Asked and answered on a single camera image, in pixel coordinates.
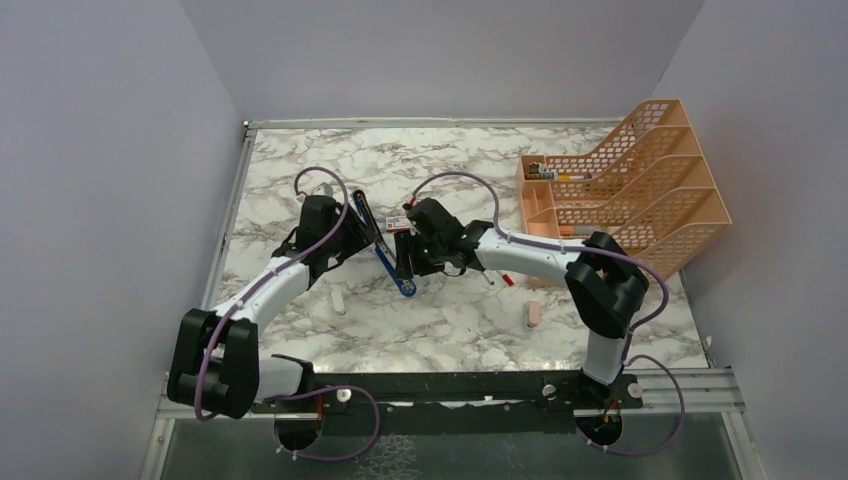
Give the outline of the blue stapler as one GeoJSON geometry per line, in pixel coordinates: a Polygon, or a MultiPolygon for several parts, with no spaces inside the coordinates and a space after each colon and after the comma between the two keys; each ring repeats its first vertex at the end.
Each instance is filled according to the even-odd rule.
{"type": "Polygon", "coordinates": [[[399,292],[404,297],[413,297],[417,292],[417,287],[411,280],[405,280],[398,276],[395,269],[397,259],[377,225],[376,218],[368,204],[365,192],[361,189],[357,189],[353,191],[352,196],[354,206],[356,207],[360,218],[366,225],[366,228],[370,230],[375,237],[374,250],[376,256],[381,261],[383,267],[389,274],[395,286],[398,288],[399,292]]]}

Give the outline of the red white staple box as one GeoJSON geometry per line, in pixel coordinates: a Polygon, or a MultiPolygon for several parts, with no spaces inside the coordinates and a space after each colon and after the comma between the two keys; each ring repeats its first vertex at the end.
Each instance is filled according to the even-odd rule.
{"type": "Polygon", "coordinates": [[[386,231],[390,233],[409,230],[412,227],[406,216],[390,216],[385,219],[386,231]]]}

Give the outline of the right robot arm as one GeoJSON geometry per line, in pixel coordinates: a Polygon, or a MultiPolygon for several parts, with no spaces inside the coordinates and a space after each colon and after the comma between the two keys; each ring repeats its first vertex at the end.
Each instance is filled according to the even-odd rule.
{"type": "Polygon", "coordinates": [[[628,331],[649,281],[609,234],[596,231],[586,240],[568,241],[511,234],[490,221],[463,224],[432,198],[408,206],[406,217],[410,228],[393,235],[400,278],[451,266],[459,275],[512,272],[566,288],[589,330],[578,396],[600,407],[616,395],[628,331]]]}

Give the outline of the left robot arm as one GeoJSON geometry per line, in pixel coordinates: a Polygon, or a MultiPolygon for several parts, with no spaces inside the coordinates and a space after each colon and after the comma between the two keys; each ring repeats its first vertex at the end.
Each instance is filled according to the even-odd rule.
{"type": "Polygon", "coordinates": [[[278,398],[298,411],[314,397],[314,367],[296,357],[261,357],[259,339],[270,323],[325,273],[368,249],[374,231],[351,203],[309,195],[299,224],[259,276],[211,310],[182,318],[166,386],[169,400],[194,407],[200,419],[243,417],[255,404],[278,398]]]}

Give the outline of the small pink stapler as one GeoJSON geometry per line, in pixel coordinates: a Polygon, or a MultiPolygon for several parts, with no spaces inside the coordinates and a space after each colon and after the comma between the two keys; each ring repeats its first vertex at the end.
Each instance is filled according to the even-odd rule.
{"type": "Polygon", "coordinates": [[[536,328],[541,321],[541,305],[537,301],[529,301],[526,311],[526,325],[529,328],[536,328]]]}

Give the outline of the red capped white marker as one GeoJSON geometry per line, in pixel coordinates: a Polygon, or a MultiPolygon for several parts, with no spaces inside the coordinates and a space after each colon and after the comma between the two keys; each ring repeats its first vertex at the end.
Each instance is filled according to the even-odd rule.
{"type": "Polygon", "coordinates": [[[515,284],[514,280],[512,279],[512,277],[509,274],[503,273],[503,272],[498,272],[498,275],[503,279],[503,281],[508,286],[513,286],[515,284]]]}

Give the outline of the black binder clips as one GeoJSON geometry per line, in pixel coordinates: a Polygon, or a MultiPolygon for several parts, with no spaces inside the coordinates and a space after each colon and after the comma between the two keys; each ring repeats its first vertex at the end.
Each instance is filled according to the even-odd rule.
{"type": "Polygon", "coordinates": [[[526,180],[556,180],[558,174],[554,171],[549,171],[544,162],[531,162],[527,165],[525,172],[526,180]]]}

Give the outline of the grey eraser in organizer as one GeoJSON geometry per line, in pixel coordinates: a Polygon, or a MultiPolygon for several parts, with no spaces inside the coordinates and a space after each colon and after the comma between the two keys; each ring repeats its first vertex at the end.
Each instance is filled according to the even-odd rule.
{"type": "Polygon", "coordinates": [[[596,225],[561,225],[559,227],[559,235],[562,237],[588,236],[602,230],[602,227],[596,225]]]}

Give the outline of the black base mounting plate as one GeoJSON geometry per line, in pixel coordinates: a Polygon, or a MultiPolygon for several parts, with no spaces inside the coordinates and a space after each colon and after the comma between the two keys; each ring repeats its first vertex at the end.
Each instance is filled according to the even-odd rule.
{"type": "Polygon", "coordinates": [[[640,409],[624,374],[612,386],[578,370],[460,373],[319,373],[302,400],[267,399],[251,413],[325,436],[573,434],[577,419],[640,409]]]}

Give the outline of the peach plastic file organizer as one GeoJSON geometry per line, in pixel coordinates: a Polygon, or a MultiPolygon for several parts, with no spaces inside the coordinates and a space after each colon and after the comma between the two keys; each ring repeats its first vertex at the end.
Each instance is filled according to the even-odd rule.
{"type": "Polygon", "coordinates": [[[732,223],[679,99],[637,105],[591,151],[531,154],[515,174],[524,231],[559,240],[561,225],[596,225],[663,278],[677,273],[732,223]],[[584,181],[526,180],[531,162],[584,181]]]}

